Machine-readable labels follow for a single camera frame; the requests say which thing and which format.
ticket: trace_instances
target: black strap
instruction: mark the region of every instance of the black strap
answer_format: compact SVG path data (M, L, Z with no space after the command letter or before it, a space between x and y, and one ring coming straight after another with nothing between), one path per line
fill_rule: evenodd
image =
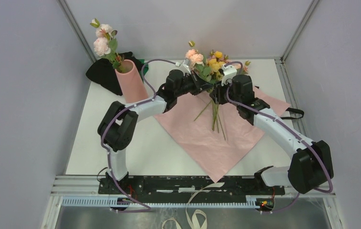
M295 120L295 119L300 119L300 118L303 118L303 117L304 117L304 111L303 111L303 110L289 107L289 108L287 108L286 111L289 111L289 112L294 113L294 114L299 114L299 115L301 115L301 116L298 117L298 118L295 118L295 117L282 117L281 119L284 119L284 120Z

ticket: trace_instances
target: white table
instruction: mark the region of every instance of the white table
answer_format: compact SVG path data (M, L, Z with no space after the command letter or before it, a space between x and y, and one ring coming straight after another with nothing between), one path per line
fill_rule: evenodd
M251 60L251 62L249 75L253 84L259 86L266 94L285 101L274 60ZM169 71L174 68L169 63L152 62L145 77L155 89L158 89L165 82ZM107 166L107 154L100 146L97 127L110 104L117 100L124 103L124 98L121 96L109 92L96 83L91 83L66 170L67 175L95 175ZM265 135L227 175L252 175L270 165L281 167L289 164L290 158L283 149ZM127 168L130 175L206 175L153 117L137 124L133 140L127 147Z

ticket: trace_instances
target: black cable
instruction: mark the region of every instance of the black cable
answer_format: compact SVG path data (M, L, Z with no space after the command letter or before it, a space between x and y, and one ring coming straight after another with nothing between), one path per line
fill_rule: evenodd
M99 173L98 173L97 176L96 176L96 180L97 180L97 181L100 182L100 180L99 180L98 177L99 177L100 173L103 172L103 170L106 170L106 169L107 169L107 167L104 167L104 168L102 168L102 170L99 171Z

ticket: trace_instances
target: vase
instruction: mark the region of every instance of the vase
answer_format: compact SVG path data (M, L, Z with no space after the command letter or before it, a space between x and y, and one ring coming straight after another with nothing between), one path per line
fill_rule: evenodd
M144 83L141 80L140 73L134 62L131 60L123 60L122 65L125 69L128 69L126 73L115 71L125 102L130 104L147 99L148 93L146 92Z

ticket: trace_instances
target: robotic arm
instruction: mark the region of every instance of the robotic arm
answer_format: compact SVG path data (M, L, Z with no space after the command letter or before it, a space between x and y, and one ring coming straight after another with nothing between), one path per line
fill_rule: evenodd
M121 180L127 175L125 148L132 140L137 122L169 111L176 105L177 98L184 94L197 95L213 89L210 93L213 100L219 104L235 104L241 118L265 131L290 156L289 167L267 167L255 173L255 177L260 179L264 186L293 186L299 193L316 189L328 180L317 156L330 178L333 178L329 146L323 141L314 142L290 129L267 103L255 98L250 76L237 75L232 65L223 66L223 81L212 85L190 71L187 64L183 66L184 71L176 69L169 72L166 82L153 97L136 104L116 101L110 106L98 128L98 134L104 139L104 146L110 150L110 176L113 174L116 180ZM116 121L111 123L116 116L122 121L121 124Z

